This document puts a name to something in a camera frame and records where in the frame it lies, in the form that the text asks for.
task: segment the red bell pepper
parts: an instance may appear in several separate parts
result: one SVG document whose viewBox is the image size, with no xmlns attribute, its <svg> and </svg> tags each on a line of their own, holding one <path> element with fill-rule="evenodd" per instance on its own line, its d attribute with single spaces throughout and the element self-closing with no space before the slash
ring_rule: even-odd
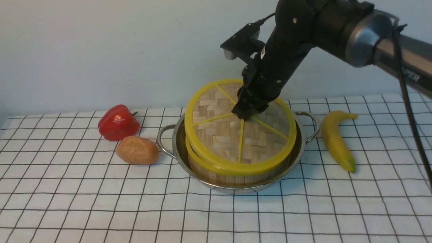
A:
<svg viewBox="0 0 432 243">
<path fill-rule="evenodd" d="M 140 123 L 133 117 L 125 105 L 117 105 L 109 109 L 98 123 L 99 133 L 108 141 L 120 141 L 135 135 Z"/>
</svg>

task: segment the white wall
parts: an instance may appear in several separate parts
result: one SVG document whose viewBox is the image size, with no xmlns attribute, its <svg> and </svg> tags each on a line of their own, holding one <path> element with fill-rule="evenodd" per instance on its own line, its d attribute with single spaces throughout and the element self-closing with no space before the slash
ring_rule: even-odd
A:
<svg viewBox="0 0 432 243">
<path fill-rule="evenodd" d="M 0 111 L 47 113 L 184 106 L 207 82 L 239 78 L 244 63 L 219 45 L 277 0 L 6 0 L 0 3 Z M 432 42 L 431 0 L 376 0 Z M 266 40 L 274 27 L 262 28 Z M 375 67 L 355 69 L 315 49 L 284 99 L 398 92 Z"/>
<path fill-rule="evenodd" d="M 9 116 L 6 115 L 5 113 L 0 113 L 0 128 L 3 127 L 3 124 L 4 124 L 4 122 L 6 121 L 6 119 L 7 119 L 8 117 L 9 117 Z"/>
</svg>

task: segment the banana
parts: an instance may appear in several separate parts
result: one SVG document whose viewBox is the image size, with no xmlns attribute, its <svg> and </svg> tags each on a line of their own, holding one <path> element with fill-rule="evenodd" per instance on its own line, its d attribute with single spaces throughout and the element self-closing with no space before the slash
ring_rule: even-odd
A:
<svg viewBox="0 0 432 243">
<path fill-rule="evenodd" d="M 339 132 L 339 124 L 347 119 L 357 119 L 358 115 L 344 111 L 332 111 L 321 123 L 321 135 L 331 156 L 346 171 L 355 173 L 356 162 Z"/>
</svg>

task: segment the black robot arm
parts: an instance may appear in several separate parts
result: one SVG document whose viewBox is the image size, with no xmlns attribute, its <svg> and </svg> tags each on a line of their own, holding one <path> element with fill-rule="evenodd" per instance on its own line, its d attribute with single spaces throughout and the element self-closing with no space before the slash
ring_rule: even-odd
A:
<svg viewBox="0 0 432 243">
<path fill-rule="evenodd" d="M 267 42 L 257 40 L 273 15 L 276 27 Z M 245 25 L 221 45 L 227 59 L 247 64 L 232 112 L 245 120 L 263 112 L 314 47 L 353 67 L 376 65 L 398 77 L 392 18 L 357 0 L 279 0 L 274 14 Z M 432 98 L 432 45 L 401 35 L 400 49 L 406 84 Z"/>
</svg>

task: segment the black cable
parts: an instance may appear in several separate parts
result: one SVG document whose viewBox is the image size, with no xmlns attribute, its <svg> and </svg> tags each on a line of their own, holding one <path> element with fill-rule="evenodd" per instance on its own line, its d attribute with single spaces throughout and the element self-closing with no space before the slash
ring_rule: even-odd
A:
<svg viewBox="0 0 432 243">
<path fill-rule="evenodd" d="M 425 150 L 423 148 L 422 141 L 420 140 L 419 131 L 417 130 L 417 122 L 414 119 L 413 109 L 411 108 L 410 98 L 408 96 L 407 84 L 406 84 L 405 78 L 403 76 L 403 70 L 402 70 L 402 51 L 401 51 L 400 43 L 399 43 L 399 34 L 400 34 L 400 31 L 405 26 L 397 27 L 397 22 L 398 22 L 398 20 L 396 20 L 396 22 L 395 22 L 396 29 L 395 29 L 395 31 L 392 32 L 392 39 L 393 39 L 393 46 L 394 46 L 394 57 L 395 57 L 395 60 L 397 62 L 397 75 L 399 78 L 400 89 L 402 90 L 403 102 L 405 104 L 405 109 L 407 110 L 408 120 L 410 122 L 411 130 L 413 131 L 414 140 L 416 142 L 417 148 L 419 150 L 420 158 L 423 162 L 423 165 L 424 165 L 425 170 L 426 170 L 426 174 L 427 174 L 428 179 L 429 179 L 429 183 L 431 185 L 430 189 L 432 190 L 432 169 L 431 169 L 431 166 L 429 164 L 428 158 L 426 156 Z"/>
<path fill-rule="evenodd" d="M 267 16 L 267 17 L 265 17 L 265 18 L 263 18 L 263 19 L 258 20 L 257 22 L 255 22 L 255 24 L 263 25 L 264 22 L 266 22 L 269 18 L 271 18 L 271 17 L 273 17 L 273 16 L 275 16 L 275 15 L 276 15 L 276 13 L 272 13 L 272 14 L 270 14 L 269 16 Z"/>
</svg>

